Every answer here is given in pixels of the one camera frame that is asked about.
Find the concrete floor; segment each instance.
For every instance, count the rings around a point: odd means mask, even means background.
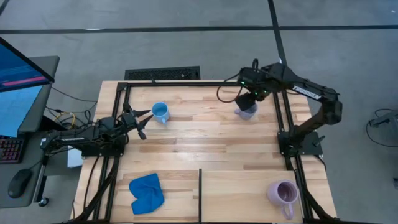
[[[388,0],[278,0],[281,26],[398,24],[398,2]],[[11,0],[3,29],[86,29],[216,25],[271,25],[265,0]],[[343,220],[396,223],[398,151],[370,142],[366,122],[378,108],[398,108],[398,30],[283,31],[289,66],[300,76],[341,93],[343,120],[322,127],[328,178]],[[258,58],[279,60],[273,31],[140,34],[2,35],[27,56],[59,55],[55,87],[96,99],[103,80],[125,69],[199,65],[202,79],[223,79]],[[52,92],[48,106],[81,111],[90,104]],[[313,113],[319,104],[310,101]],[[375,139],[398,145],[388,126]],[[48,179],[48,207],[0,210],[1,223],[55,223],[69,218],[79,172]]]

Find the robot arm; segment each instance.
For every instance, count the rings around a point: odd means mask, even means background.
[[[238,83],[249,90],[235,100],[239,108],[244,111],[256,101],[262,101],[271,93],[282,90],[293,90],[319,101],[322,105],[316,115],[300,126],[294,126],[289,133],[289,143],[299,146],[305,136],[324,124],[336,124],[341,121],[342,104],[338,101],[338,93],[331,88],[318,85],[308,79],[297,76],[288,66],[275,63],[256,68],[258,61],[253,61],[253,66],[244,67],[238,75]]]
[[[48,154],[64,146],[71,146],[81,151],[82,156],[122,156],[124,146],[128,142],[127,133],[138,130],[141,139],[146,139],[142,131],[153,117],[147,117],[141,122],[138,117],[150,112],[135,111],[126,103],[123,113],[117,119],[105,117],[91,126],[77,130],[51,131],[42,140],[41,148]]]

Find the purple mug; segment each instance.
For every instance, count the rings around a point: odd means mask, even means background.
[[[299,192],[295,183],[289,180],[280,180],[269,185],[267,191],[268,199],[277,206],[282,207],[282,214],[288,220],[293,219],[293,203],[297,201]]]

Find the mug handle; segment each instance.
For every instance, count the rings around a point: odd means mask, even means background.
[[[287,220],[292,220],[293,219],[293,206],[291,203],[289,203],[287,206],[289,208],[289,214],[286,213],[285,206],[282,206],[282,214],[284,215],[284,217]]]

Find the keyboard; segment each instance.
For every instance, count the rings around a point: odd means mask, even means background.
[[[24,139],[0,136],[0,164],[20,163],[24,152]]]

